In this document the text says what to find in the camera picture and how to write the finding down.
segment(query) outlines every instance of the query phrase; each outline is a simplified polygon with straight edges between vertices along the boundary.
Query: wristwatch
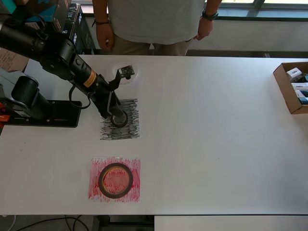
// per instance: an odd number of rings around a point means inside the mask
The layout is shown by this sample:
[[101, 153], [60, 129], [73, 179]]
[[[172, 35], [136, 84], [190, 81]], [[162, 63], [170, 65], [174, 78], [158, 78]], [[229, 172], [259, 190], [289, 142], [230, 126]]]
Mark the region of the wristwatch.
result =
[[213, 15], [207, 15], [207, 14], [205, 13], [205, 8], [204, 8], [203, 11], [202, 11], [202, 17], [203, 17], [203, 18], [206, 18], [207, 20], [213, 21], [214, 19], [216, 19], [216, 18], [218, 17], [218, 12], [216, 12], [216, 13], [213, 14]]

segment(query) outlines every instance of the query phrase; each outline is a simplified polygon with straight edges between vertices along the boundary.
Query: paper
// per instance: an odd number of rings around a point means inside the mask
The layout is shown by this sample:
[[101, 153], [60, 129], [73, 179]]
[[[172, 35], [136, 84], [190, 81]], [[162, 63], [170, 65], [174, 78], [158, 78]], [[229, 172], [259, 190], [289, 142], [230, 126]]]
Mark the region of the paper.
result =
[[123, 128], [116, 128], [110, 118], [101, 117], [101, 140], [122, 140], [140, 137], [138, 100], [120, 100], [122, 109], [128, 115], [128, 123]]
[[[133, 184], [130, 191], [118, 199], [110, 199], [104, 196], [99, 188], [98, 179], [101, 171], [109, 164], [122, 163], [126, 165], [133, 175]], [[123, 157], [93, 157], [91, 161], [91, 173], [88, 198], [94, 202], [138, 202], [140, 199], [140, 168], [141, 161], [139, 158]]]

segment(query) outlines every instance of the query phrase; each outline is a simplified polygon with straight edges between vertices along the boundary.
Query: tape roll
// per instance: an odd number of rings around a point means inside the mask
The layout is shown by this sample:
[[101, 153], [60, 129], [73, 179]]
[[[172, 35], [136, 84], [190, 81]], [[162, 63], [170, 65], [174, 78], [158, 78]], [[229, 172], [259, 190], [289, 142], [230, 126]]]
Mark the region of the tape roll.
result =
[[[127, 187], [119, 192], [119, 193], [112, 193], [112, 192], [109, 192], [105, 185], [104, 185], [104, 181], [105, 181], [105, 177], [106, 175], [116, 169], [116, 168], [120, 168], [121, 170], [125, 171], [128, 175], [128, 185]], [[117, 199], [117, 198], [121, 198], [122, 196], [125, 196], [131, 189], [132, 185], [133, 185], [133, 174], [131, 173], [131, 170], [124, 164], [121, 164], [121, 163], [113, 163], [113, 164], [109, 164], [108, 166], [106, 166], [102, 172], [100, 173], [100, 177], [98, 179], [98, 185], [99, 185], [99, 188], [102, 192], [103, 195], [105, 195], [106, 197], [109, 197], [111, 199]]]

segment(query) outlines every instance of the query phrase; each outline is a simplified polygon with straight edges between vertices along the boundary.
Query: black scribbled paper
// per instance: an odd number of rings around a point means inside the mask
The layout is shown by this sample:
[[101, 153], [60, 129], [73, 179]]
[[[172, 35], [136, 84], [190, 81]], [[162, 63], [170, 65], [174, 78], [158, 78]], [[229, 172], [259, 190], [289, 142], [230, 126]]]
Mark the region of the black scribbled paper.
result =
[[120, 100], [122, 109], [128, 115], [128, 123], [123, 128], [116, 128], [110, 118], [101, 117], [101, 140], [113, 141], [140, 137], [138, 100]]

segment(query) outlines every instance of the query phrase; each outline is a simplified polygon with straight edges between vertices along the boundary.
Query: black cable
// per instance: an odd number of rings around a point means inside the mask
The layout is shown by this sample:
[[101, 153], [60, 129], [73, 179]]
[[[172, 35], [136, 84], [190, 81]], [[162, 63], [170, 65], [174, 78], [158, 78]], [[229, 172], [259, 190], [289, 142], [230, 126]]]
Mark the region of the black cable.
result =
[[73, 224], [73, 231], [75, 231], [75, 224], [76, 224], [76, 220], [74, 221], [74, 224]]
[[76, 222], [76, 221], [79, 221], [79, 222], [87, 229], [87, 231], [89, 231], [89, 229], [88, 229], [88, 227], [86, 226], [85, 223], [83, 223], [83, 222], [82, 222], [81, 220], [79, 220], [78, 218], [73, 218], [73, 217], [52, 218], [52, 219], [41, 220], [41, 221], [39, 221], [39, 222], [36, 222], [36, 223], [34, 223], [34, 224], [32, 224], [32, 225], [25, 226], [25, 227], [23, 227], [23, 228], [21, 228], [21, 229], [18, 229], [18, 230], [16, 230], [16, 231], [21, 231], [21, 230], [27, 229], [27, 228], [29, 228], [29, 227], [32, 227], [32, 226], [34, 226], [34, 225], [37, 225], [37, 224], [40, 224], [40, 223], [43, 223], [43, 222], [46, 222], [46, 221], [51, 221], [51, 220], [62, 220], [62, 219], [74, 219], [75, 222]]
[[45, 20], [40, 15], [36, 15], [36, 17], [41, 21], [43, 24], [43, 30], [45, 30]]
[[64, 217], [65, 217], [65, 222], [66, 222], [66, 224], [67, 224], [67, 226], [68, 226], [69, 231], [72, 231], [72, 230], [71, 230], [71, 227], [69, 227], [69, 225], [68, 225], [66, 215], [64, 215]]
[[69, 102], [71, 103], [72, 106], [77, 107], [77, 108], [80, 108], [80, 109], [86, 109], [86, 108], [88, 108], [88, 107], [91, 105], [90, 97], [91, 97], [91, 95], [95, 94], [95, 92], [88, 92], [87, 97], [88, 97], [88, 100], [89, 100], [89, 104], [88, 104], [87, 106], [80, 107], [80, 106], [78, 106], [78, 105], [76, 105], [76, 104], [73, 104], [73, 102], [72, 102], [72, 94], [73, 94], [73, 91], [74, 91], [75, 87], [76, 87], [76, 86], [73, 84], [73, 86], [72, 86], [71, 89], [69, 90], [69, 93], [68, 93]]

